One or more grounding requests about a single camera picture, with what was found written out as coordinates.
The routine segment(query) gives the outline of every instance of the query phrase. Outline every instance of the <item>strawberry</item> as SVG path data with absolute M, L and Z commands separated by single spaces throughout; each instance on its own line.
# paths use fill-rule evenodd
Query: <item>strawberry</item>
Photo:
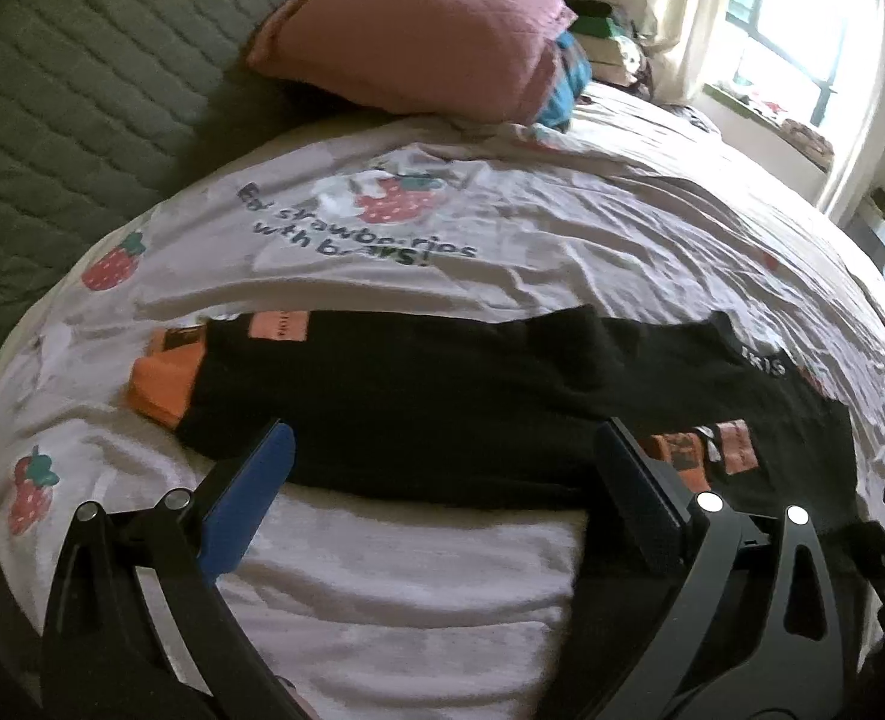
M 90 290 L 111 290 L 134 274 L 139 256 L 146 252 L 141 232 L 131 232 L 122 242 L 82 274 L 82 283 Z
M 12 471 L 16 485 L 16 499 L 9 509 L 9 533 L 26 533 L 28 528 L 49 513 L 52 505 L 52 486 L 59 477 L 52 470 L 52 458 L 32 447 L 32 454 L 20 458 Z
M 369 224 L 397 223 L 418 217 L 436 205 L 435 190 L 442 187 L 442 182 L 429 175 L 402 175 L 380 178 L 379 186 L 386 193 L 384 197 L 368 194 L 356 197 L 356 205 L 365 209 L 359 218 Z
M 9 509 L 9 533 L 21 536 L 31 526 L 49 513 L 52 505 L 52 488 L 36 487 L 34 482 L 24 481 L 16 485 L 16 500 Z

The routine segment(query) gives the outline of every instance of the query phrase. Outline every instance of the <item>pink pillow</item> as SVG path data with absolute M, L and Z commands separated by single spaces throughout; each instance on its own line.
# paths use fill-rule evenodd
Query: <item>pink pillow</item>
M 562 0 L 289 0 L 247 61 L 391 113 L 529 124 L 573 20 Z

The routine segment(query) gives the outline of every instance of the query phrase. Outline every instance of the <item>bed sheet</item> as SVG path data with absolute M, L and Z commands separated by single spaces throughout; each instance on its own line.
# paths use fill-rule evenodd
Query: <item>bed sheet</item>
M 208 467 L 124 407 L 149 333 L 242 311 L 503 320 L 589 303 L 683 322 L 722 309 L 746 343 L 786 348 L 849 405 L 863 512 L 885 524 L 885 329 L 831 225 L 772 177 L 708 154 L 685 122 L 655 108 L 623 116 L 621 100 L 593 95 L 568 136 L 417 118 L 270 149 L 97 245 L 0 357 L 0 562 L 36 627 L 81 501 L 150 506 Z M 406 177 L 418 189 L 400 197 Z M 132 232 L 146 251 L 131 274 L 87 288 L 88 266 Z M 58 481 L 21 529 L 14 475 L 35 447 Z M 582 512 L 287 485 L 219 587 L 266 662 L 327 720 L 524 718 L 559 651 L 584 524 Z M 198 685 L 150 581 L 146 592 Z

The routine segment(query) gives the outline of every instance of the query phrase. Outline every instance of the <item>orange tag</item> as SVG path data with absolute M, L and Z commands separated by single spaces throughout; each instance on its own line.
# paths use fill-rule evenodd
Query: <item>orange tag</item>
M 305 341 L 308 333 L 308 311 L 261 311 L 252 314 L 252 321 L 249 322 L 249 338 Z
M 823 383 L 820 380 L 818 380 L 817 378 L 815 378 L 815 373 L 811 372 L 809 370 L 809 367 L 807 367 L 807 365 L 803 365 L 799 369 L 799 373 L 802 374 L 802 378 L 805 379 L 809 383 L 809 386 L 811 386 L 812 389 L 814 389 L 816 392 L 818 392 L 821 396 L 828 398 L 829 394 L 828 394 L 828 392 L 825 391 L 825 387 L 823 386 Z
M 719 423 L 719 437 L 722 439 L 722 459 L 725 473 L 751 471 L 759 467 L 759 459 L 752 448 L 752 438 L 748 434 L 746 420 Z
M 672 466 L 692 493 L 705 493 L 705 448 L 696 433 L 666 433 L 643 440 L 647 455 Z

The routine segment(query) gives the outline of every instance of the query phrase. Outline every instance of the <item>windowsill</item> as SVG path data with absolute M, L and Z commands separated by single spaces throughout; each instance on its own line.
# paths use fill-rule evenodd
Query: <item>windowsill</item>
M 805 154 L 804 152 L 799 151 L 799 149 L 796 148 L 796 145 L 792 141 L 790 141 L 788 138 L 786 138 L 785 133 L 782 131 L 782 129 L 779 127 L 779 125 L 776 124 L 775 122 L 771 122 L 765 116 L 762 116 L 761 114 L 756 113 L 750 107 L 748 107 L 748 105 L 741 103 L 740 100 L 737 100 L 736 98 L 732 97 L 732 95 L 730 95 L 727 92 L 724 92 L 722 89 L 719 89 L 719 87 L 717 87 L 717 86 L 713 86 L 712 84 L 709 84 L 709 83 L 705 84 L 703 86 L 703 92 L 706 95 L 709 95 L 710 98 L 713 98 L 713 100 L 716 100 L 716 103 L 719 103 L 719 105 L 724 105 L 730 111 L 732 111 L 735 114 L 738 114 L 743 119 L 749 119 L 751 122 L 754 122 L 755 124 L 759 124 L 761 127 L 765 127 L 765 129 L 770 130 L 770 132 L 775 134 L 776 137 L 780 138 L 781 140 L 785 141 L 786 143 L 789 143 L 789 146 L 791 146 L 796 151 L 798 151 L 799 156 L 804 157 L 808 162 L 811 162 L 813 165 L 818 167 L 818 169 L 821 170 L 822 172 L 828 173 L 828 170 L 825 170 L 825 167 L 823 167 L 819 163 L 810 159 L 808 154 Z

